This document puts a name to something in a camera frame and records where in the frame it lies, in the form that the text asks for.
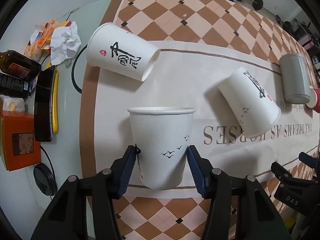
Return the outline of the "white paper cup with birds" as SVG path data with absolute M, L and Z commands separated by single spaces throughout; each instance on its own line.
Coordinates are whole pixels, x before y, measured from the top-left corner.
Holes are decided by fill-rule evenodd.
M 183 178 L 190 142 L 192 107 L 134 107 L 130 114 L 133 142 L 140 149 L 138 169 L 144 186 L 152 190 L 177 187 Z

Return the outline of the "white paper cup middle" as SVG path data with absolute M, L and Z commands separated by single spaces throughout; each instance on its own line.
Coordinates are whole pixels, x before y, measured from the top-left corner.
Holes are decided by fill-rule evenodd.
M 247 138 L 266 133 L 280 117 L 281 110 L 275 101 L 244 67 L 222 81 L 219 90 Z

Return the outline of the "red corrugated paper cup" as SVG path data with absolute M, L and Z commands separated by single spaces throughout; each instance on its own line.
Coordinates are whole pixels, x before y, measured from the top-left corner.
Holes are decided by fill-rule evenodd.
M 320 113 L 320 89 L 319 88 L 310 88 L 310 101 L 306 103 L 306 106 Z

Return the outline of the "white paper cup far left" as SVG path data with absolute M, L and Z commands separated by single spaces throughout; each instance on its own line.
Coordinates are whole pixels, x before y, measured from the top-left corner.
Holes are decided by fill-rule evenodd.
M 144 82 L 159 57 L 160 49 L 113 23 L 95 30 L 86 48 L 87 63 L 93 67 Z

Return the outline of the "black round lid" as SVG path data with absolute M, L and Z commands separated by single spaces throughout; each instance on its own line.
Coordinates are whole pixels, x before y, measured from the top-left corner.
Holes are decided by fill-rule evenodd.
M 43 162 L 36 164 L 33 168 L 33 176 L 36 186 L 46 196 L 52 198 L 57 193 L 57 183 L 55 178 L 55 171 L 51 162 L 51 159 L 46 150 L 40 146 L 41 151 L 45 154 L 49 166 Z

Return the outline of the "black and yellow case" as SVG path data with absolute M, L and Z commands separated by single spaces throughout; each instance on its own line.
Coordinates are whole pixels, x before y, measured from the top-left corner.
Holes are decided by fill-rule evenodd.
M 34 98 L 34 134 L 39 142 L 51 142 L 52 109 L 54 78 L 57 68 L 55 65 L 41 71 L 37 78 Z

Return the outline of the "grey ribbed mug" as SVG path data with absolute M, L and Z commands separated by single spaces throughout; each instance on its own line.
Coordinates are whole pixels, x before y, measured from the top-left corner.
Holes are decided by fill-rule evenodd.
M 285 101 L 292 104 L 306 104 L 310 101 L 309 78 L 303 55 L 289 53 L 279 60 L 283 80 Z

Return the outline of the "orange plastic bag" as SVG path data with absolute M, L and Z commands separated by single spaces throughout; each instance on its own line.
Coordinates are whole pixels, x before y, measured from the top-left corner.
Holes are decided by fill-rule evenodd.
M 22 98 L 12 98 L 6 95 L 0 95 L 1 110 L 10 112 L 25 112 L 25 102 Z

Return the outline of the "black bottle box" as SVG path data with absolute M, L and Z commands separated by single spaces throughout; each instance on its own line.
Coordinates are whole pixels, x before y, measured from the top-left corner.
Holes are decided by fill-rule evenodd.
M 0 93 L 13 98 L 26 99 L 36 87 L 37 79 L 26 82 L 7 74 L 0 74 Z

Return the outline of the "checkered brown pink tablecloth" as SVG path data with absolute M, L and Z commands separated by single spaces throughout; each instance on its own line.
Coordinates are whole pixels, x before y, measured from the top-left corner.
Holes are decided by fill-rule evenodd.
M 95 30 L 113 23 L 161 49 L 149 77 L 140 82 L 87 66 L 80 107 L 82 175 L 91 177 L 121 157 L 133 143 L 128 108 L 178 106 L 196 109 L 191 143 L 227 174 L 252 174 L 273 197 L 279 181 L 270 170 L 278 161 L 296 178 L 313 171 L 299 152 L 317 154 L 319 115 L 285 102 L 279 59 L 306 55 L 289 34 L 264 16 L 225 0 L 110 0 L 83 15 L 80 37 L 87 44 Z M 218 90 L 219 83 L 246 68 L 281 109 L 264 134 L 244 136 Z

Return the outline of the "crumpled white tissue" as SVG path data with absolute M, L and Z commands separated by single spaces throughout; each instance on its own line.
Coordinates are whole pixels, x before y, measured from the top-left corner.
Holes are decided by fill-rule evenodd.
M 78 26 L 75 21 L 70 26 L 57 27 L 50 41 L 50 59 L 52 65 L 58 65 L 75 57 L 81 47 Z

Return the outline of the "orange snack wrapper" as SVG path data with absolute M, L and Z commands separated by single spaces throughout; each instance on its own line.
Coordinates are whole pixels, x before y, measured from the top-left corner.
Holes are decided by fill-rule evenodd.
M 58 27 L 69 27 L 70 25 L 71 21 L 59 23 L 56 20 L 35 25 L 35 31 L 31 35 L 23 55 L 39 62 L 43 53 L 50 54 L 51 52 L 50 42 L 54 30 Z

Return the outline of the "dark wine bottle red cap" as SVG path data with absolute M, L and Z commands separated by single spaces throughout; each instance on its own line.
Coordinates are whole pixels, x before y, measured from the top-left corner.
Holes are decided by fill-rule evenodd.
M 14 51 L 9 50 L 0 53 L 1 71 L 18 79 L 31 82 L 41 71 L 41 65 Z

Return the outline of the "black pink equipment rack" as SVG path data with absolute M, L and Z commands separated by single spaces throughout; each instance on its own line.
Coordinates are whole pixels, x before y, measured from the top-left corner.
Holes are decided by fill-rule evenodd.
M 306 25 L 304 22 L 300 23 L 294 19 L 294 22 L 297 23 L 297 28 L 294 29 L 289 21 L 282 21 L 278 15 L 276 15 L 276 21 L 284 31 L 290 34 L 311 56 L 319 53 L 319 38 L 316 38 L 310 31 L 309 27 L 311 22 Z

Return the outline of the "small barbell on floor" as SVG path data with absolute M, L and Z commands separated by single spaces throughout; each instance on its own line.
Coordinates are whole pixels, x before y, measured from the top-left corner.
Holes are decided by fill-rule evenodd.
M 270 3 L 264 2 L 263 0 L 253 0 L 252 7 L 256 11 L 267 10 L 269 12 L 274 11 L 274 7 Z

